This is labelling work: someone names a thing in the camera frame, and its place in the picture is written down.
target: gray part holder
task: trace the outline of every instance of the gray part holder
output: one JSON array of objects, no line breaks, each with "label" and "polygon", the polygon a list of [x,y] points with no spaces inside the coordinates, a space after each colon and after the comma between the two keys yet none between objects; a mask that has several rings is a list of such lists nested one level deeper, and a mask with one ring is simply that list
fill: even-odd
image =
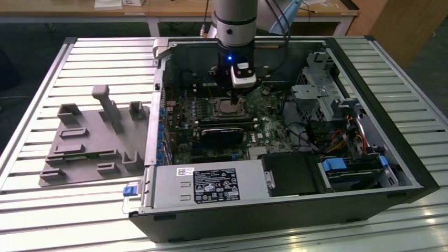
[{"label": "gray part holder", "polygon": [[40,172],[40,186],[140,176],[148,133],[149,108],[131,102],[119,109],[108,87],[95,86],[92,96],[104,110],[80,111],[63,104],[61,123]]}]

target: aluminum slotted table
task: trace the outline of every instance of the aluminum slotted table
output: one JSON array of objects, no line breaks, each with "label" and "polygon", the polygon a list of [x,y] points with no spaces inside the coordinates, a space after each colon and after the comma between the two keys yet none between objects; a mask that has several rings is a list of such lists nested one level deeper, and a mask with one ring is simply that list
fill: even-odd
[{"label": "aluminum slotted table", "polygon": [[151,106],[157,66],[152,42],[152,38],[65,41],[0,158],[1,251],[416,251],[448,245],[447,118],[379,44],[364,37],[341,37],[337,42],[441,186],[417,202],[365,222],[155,244],[121,210],[123,188],[139,177],[39,187],[60,104],[99,109],[92,86],[109,85],[119,107],[135,100]]}]

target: desk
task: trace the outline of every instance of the desk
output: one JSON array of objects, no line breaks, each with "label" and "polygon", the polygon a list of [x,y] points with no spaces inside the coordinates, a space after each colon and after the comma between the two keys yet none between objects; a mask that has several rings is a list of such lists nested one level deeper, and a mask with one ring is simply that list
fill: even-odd
[{"label": "desk", "polygon": [[[207,0],[151,0],[148,25],[152,37],[159,37],[160,22],[201,22],[204,20]],[[207,20],[211,21],[213,13],[212,1],[208,7]],[[293,22],[332,22],[339,23],[335,36],[344,36],[351,26],[353,17],[359,15],[357,10],[349,10],[340,0],[329,0],[325,4],[309,6],[316,13],[308,15],[308,11],[299,10]]]},{"label": "desk", "polygon": [[149,1],[95,11],[95,0],[1,0],[0,23],[145,23]]},{"label": "desk", "polygon": [[[201,22],[207,0],[147,0],[141,7],[124,6],[120,10],[95,11],[95,0],[0,0],[0,23],[148,23],[152,37],[160,36],[160,22]],[[297,12],[295,22],[339,23],[335,35],[344,36],[357,10],[349,10],[340,0],[315,4],[308,16]],[[207,20],[211,20],[209,5]]]}]

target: blue latch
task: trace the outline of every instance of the blue latch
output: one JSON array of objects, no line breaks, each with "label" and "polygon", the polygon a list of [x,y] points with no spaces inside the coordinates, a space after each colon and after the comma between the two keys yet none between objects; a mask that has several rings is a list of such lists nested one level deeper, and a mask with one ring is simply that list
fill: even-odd
[{"label": "blue latch", "polygon": [[124,189],[123,189],[123,196],[124,197],[129,197],[129,196],[137,196],[137,186],[136,185],[132,185],[132,186],[127,186]]},{"label": "blue latch", "polygon": [[324,167],[325,172],[331,170],[343,170],[347,169],[347,165],[343,158],[325,159],[321,166]]},{"label": "blue latch", "polygon": [[381,163],[381,166],[383,166],[383,167],[387,167],[387,166],[388,166],[385,156],[380,156],[380,163]]}]

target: power supply label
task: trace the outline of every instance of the power supply label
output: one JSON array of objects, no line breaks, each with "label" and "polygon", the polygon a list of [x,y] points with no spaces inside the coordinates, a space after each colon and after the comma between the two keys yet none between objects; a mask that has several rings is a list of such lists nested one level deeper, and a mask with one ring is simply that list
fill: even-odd
[{"label": "power supply label", "polygon": [[195,171],[195,202],[197,204],[240,200],[235,169]]}]

